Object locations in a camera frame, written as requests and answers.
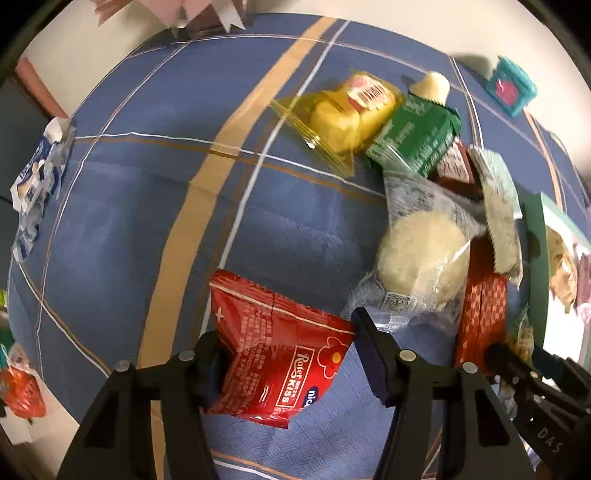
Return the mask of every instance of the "screw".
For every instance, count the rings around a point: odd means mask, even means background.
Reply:
[[[178,359],[181,362],[190,362],[191,360],[193,360],[193,358],[195,358],[195,352],[193,352],[192,350],[183,350],[178,355]]]
[[[117,370],[118,372],[125,372],[125,371],[129,370],[130,366],[131,366],[131,364],[127,360],[119,360],[115,364],[115,370]]]
[[[412,362],[416,359],[417,354],[412,350],[400,350],[398,356],[405,362]]]
[[[464,369],[464,372],[466,372],[467,374],[475,374],[476,372],[478,372],[478,367],[472,362],[465,362],[464,364],[462,364],[462,368]]]

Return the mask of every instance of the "teal object with pink center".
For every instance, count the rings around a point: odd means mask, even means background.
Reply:
[[[499,57],[486,91],[513,117],[538,95],[538,89],[526,72],[506,57]]]

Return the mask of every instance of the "red flower graphic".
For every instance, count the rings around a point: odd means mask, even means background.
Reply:
[[[341,343],[338,338],[328,337],[326,339],[326,346],[318,352],[318,364],[324,367],[325,378],[330,380],[336,375],[347,349],[347,345]]]

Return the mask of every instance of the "yellow snack in wrapper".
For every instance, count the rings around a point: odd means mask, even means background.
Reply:
[[[355,173],[353,155],[365,150],[404,95],[367,72],[354,72],[335,91],[273,100],[271,107],[342,177]]]

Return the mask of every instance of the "light green packet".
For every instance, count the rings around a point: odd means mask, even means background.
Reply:
[[[427,177],[461,129],[462,121],[454,109],[410,94],[366,155],[385,171],[413,171]]]

